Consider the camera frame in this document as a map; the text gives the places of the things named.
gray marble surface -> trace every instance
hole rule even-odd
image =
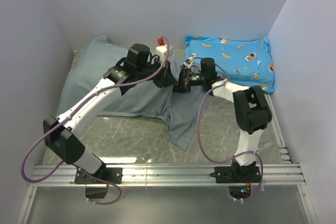
[[[75,51],[72,67],[76,66],[80,51]],[[167,135],[168,125],[155,118],[124,118],[98,116],[82,137],[86,148],[105,162],[117,163],[204,163],[197,136],[194,134],[187,151],[175,146]],[[201,121],[201,139],[207,154],[217,160],[235,154],[239,127],[232,103],[209,97]],[[259,142],[259,154],[264,163],[282,161],[272,124],[268,124]],[[47,149],[44,164],[60,159]]]

red cap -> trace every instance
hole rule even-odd
[[[157,43],[159,44],[159,46],[162,46],[164,44],[164,41],[162,38],[157,39]]]

gray cloth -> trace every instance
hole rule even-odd
[[[77,66],[69,72],[62,91],[59,112],[64,113],[91,91],[108,68],[127,55],[128,50],[110,44],[106,36],[93,40],[82,53]],[[173,59],[171,72],[178,79],[182,59]],[[202,87],[190,93],[173,93],[173,87],[160,89],[152,81],[138,84],[123,97],[113,101],[100,114],[148,116],[169,125],[168,135],[179,148],[186,150],[196,130],[198,108],[204,95]]]

white wall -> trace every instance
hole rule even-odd
[[[0,0],[0,222],[15,223],[27,183],[19,169],[55,114],[71,49],[45,0]],[[41,161],[43,146],[27,163]]]
[[[287,0],[269,33],[272,100],[323,224],[336,220],[335,17],[336,0]]]
[[[184,48],[185,35],[252,40],[269,33],[286,0],[48,0],[73,49],[97,36],[150,47],[166,35]]]

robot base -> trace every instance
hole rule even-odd
[[[216,178],[217,184],[229,183],[259,183],[261,175],[256,162],[247,166],[240,166],[236,161],[233,161],[230,167],[215,167],[215,172],[210,174]]]
[[[104,175],[107,177],[105,180],[108,180],[114,184],[121,184],[122,177],[122,168],[119,167],[104,167]],[[85,172],[81,169],[77,169],[75,176],[75,184],[77,185],[92,185],[92,184],[101,184],[91,178],[89,178]],[[88,199],[104,199],[106,193],[108,191],[108,187],[85,187],[85,196]]]

